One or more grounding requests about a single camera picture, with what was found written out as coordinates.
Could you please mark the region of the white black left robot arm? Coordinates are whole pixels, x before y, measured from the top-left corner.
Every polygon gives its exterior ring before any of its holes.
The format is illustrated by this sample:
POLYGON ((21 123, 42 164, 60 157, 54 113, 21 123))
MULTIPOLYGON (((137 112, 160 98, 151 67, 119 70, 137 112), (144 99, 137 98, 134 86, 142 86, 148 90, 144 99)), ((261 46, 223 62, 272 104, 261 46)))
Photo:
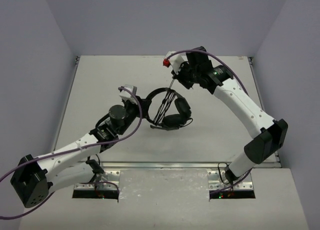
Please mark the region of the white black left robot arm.
POLYGON ((77 183, 92 184, 104 170, 91 156, 103 153, 116 143, 135 119, 141 122, 148 113, 151 100, 126 99, 122 105, 114 105, 95 128, 76 141, 51 153, 22 157, 12 171, 10 183, 25 208, 33 208, 45 198, 62 188, 77 183))

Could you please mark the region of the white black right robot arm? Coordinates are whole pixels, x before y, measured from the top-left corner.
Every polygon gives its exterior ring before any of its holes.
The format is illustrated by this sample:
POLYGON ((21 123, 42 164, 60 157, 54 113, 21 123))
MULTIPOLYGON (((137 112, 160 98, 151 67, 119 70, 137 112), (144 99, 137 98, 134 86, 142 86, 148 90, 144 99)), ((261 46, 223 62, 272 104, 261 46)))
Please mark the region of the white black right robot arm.
POLYGON ((235 72, 204 47, 169 51, 163 65, 172 67, 171 73, 186 89, 198 84, 208 90, 234 113, 248 131, 251 141, 225 168, 225 178, 230 185, 283 146, 288 123, 263 111, 250 98, 235 72))

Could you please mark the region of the black over-ear headphones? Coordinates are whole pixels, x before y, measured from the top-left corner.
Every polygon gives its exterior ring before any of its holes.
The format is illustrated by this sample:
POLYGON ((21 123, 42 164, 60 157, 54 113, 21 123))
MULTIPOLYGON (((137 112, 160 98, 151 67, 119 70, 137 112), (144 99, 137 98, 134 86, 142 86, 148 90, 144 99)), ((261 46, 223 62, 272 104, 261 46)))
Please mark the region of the black over-ear headphones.
POLYGON ((151 93, 149 93, 146 99, 150 100, 150 105, 151 105, 152 99, 156 95, 163 92, 166 92, 166 95, 161 102, 161 106, 159 107, 156 116, 154 117, 153 120, 151 120, 150 118, 146 118, 146 120, 149 123, 151 123, 150 127, 152 129, 166 130, 166 131, 178 130, 180 128, 187 126, 187 121, 189 120, 193 121, 192 111, 189 103, 182 95, 180 95, 178 92, 176 92, 172 88, 169 88, 169 87, 157 88, 151 93), (165 116, 173 100, 178 113, 165 116))

